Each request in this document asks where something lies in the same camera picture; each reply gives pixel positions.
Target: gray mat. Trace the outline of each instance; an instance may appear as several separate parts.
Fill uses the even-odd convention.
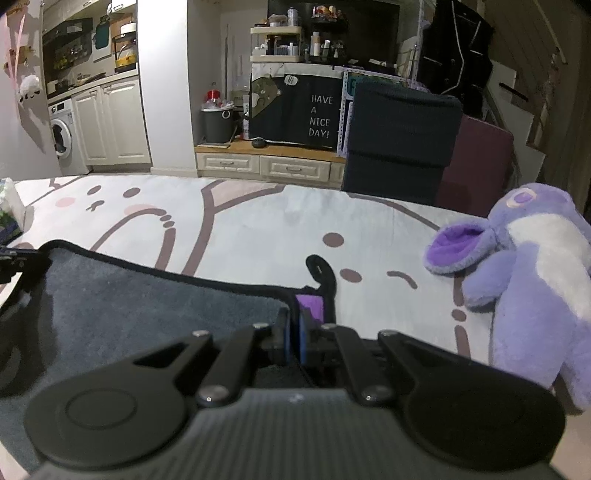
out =
[[[280,287],[157,273],[66,242],[46,247],[53,263],[45,279],[0,310],[0,332],[18,326],[0,371],[0,439],[29,472],[39,461],[22,418],[43,388],[193,330],[222,338],[243,325],[274,323],[280,308],[293,307],[293,295]]]

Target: white rug with cartoon print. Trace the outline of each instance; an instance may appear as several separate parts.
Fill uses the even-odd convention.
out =
[[[423,252],[462,214],[333,190],[254,181],[89,175],[17,183],[28,206],[11,246],[64,239],[130,262],[212,280],[317,287],[337,278],[337,322],[375,338],[395,329],[488,363],[491,313],[463,306],[462,277],[430,274]],[[13,283],[0,286],[0,302]],[[4,449],[6,480],[24,474]]]

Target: tissue box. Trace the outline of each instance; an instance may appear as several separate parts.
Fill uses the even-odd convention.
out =
[[[11,179],[0,180],[0,244],[6,245],[22,234],[25,206]]]

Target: range hood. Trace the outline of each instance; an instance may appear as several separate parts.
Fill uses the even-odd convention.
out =
[[[43,47],[51,44],[53,48],[59,48],[76,38],[92,32],[92,18],[79,18],[78,20],[66,20],[56,28],[43,35]]]

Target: plush hanging toy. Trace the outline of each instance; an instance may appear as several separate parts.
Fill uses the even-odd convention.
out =
[[[449,274],[482,262],[462,289],[467,307],[493,301],[492,363],[549,388],[558,373],[574,404],[591,404],[591,226],[560,189],[530,183],[488,219],[439,230],[425,265]]]
[[[18,89],[18,101],[20,104],[24,100],[29,100],[35,95],[41,93],[41,82],[37,75],[27,75],[23,78],[21,86]]]

